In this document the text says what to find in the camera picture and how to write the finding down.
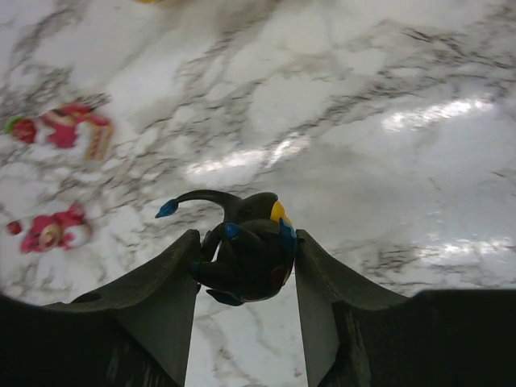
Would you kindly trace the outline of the black dragon toy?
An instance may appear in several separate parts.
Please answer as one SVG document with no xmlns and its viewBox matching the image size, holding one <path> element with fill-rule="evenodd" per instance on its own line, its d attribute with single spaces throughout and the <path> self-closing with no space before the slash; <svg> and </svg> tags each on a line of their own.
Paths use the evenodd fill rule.
<svg viewBox="0 0 516 387">
<path fill-rule="evenodd" d="M 156 218 L 174 214 L 189 201 L 208 201 L 223 208 L 223 221 L 201 242 L 201 259 L 188 272 L 206 292 L 229 306 L 276 296 L 293 269 L 298 235 L 279 198 L 272 192 L 240 198 L 213 189 L 198 189 L 168 200 Z"/>
</svg>

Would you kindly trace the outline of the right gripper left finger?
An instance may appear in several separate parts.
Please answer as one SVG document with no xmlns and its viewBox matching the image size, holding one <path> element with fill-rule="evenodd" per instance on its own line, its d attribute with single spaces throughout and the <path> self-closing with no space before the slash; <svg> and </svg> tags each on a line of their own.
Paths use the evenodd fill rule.
<svg viewBox="0 0 516 387">
<path fill-rule="evenodd" d="M 182 386 L 197 292 L 199 234 L 70 303 L 1 298 L 4 386 Z"/>
</svg>

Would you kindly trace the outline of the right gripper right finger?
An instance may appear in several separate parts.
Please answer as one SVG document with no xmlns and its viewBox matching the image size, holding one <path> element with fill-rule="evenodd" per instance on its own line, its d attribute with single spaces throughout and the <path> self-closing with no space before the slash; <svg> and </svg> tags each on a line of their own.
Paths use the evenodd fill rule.
<svg viewBox="0 0 516 387">
<path fill-rule="evenodd" d="M 299 231 L 299 318 L 311 386 L 512 386 L 515 292 L 424 290 L 407 298 Z"/>
</svg>

